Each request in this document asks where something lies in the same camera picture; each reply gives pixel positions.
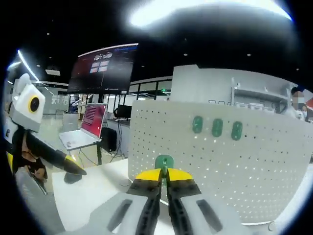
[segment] white wall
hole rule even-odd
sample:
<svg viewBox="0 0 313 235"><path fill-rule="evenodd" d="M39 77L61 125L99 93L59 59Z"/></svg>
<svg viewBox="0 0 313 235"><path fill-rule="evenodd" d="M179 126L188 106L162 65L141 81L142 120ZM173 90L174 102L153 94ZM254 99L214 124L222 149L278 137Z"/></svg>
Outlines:
<svg viewBox="0 0 313 235"><path fill-rule="evenodd" d="M171 100L199 103L216 100L227 103L231 99L232 80L235 84L240 83L242 88L263 91L266 87L269 92L283 95L287 95L283 91L291 85L287 80L257 72L199 69L197 65L178 66L173 71ZM257 99L249 101L259 103Z"/></svg>

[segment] shelf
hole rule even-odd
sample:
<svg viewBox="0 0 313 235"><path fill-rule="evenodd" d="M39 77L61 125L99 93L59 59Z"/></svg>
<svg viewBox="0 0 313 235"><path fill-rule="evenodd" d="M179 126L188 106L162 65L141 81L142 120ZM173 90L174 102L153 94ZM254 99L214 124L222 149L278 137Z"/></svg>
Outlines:
<svg viewBox="0 0 313 235"><path fill-rule="evenodd" d="M257 90L251 90L251 89L245 89L245 88L234 88L234 95L259 98L261 100L268 100L272 102L280 102L280 101L287 102L288 101L287 96L275 94L272 92L257 91Z"/></svg>

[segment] laptop screen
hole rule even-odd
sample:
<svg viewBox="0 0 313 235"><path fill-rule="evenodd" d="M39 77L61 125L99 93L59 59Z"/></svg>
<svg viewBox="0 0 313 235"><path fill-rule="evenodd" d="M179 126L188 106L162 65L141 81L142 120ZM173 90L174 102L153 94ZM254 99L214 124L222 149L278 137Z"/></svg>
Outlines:
<svg viewBox="0 0 313 235"><path fill-rule="evenodd" d="M87 104L82 121L82 129L100 138L105 109L105 104Z"/></svg>

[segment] computer monitor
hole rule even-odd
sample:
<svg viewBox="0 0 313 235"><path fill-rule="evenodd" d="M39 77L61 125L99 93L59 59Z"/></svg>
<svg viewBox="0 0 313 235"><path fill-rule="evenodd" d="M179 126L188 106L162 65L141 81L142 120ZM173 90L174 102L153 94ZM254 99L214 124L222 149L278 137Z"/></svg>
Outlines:
<svg viewBox="0 0 313 235"><path fill-rule="evenodd" d="M79 55L68 94L126 94L138 43L102 48Z"/></svg>
<svg viewBox="0 0 313 235"><path fill-rule="evenodd" d="M100 138L105 110L105 104L87 104L81 129L83 131L89 132L95 138Z"/></svg>
<svg viewBox="0 0 313 235"><path fill-rule="evenodd" d="M117 109L114 112L115 117L117 118L131 118L132 107L128 105L119 104Z"/></svg>

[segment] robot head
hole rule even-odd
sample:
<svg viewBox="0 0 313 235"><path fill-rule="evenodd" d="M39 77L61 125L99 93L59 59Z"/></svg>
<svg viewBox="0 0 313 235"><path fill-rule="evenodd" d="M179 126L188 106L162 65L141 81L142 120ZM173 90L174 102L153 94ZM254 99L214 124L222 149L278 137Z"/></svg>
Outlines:
<svg viewBox="0 0 313 235"><path fill-rule="evenodd" d="M14 123L35 132L43 118L45 96L30 82L29 75L16 79L9 115Z"/></svg>

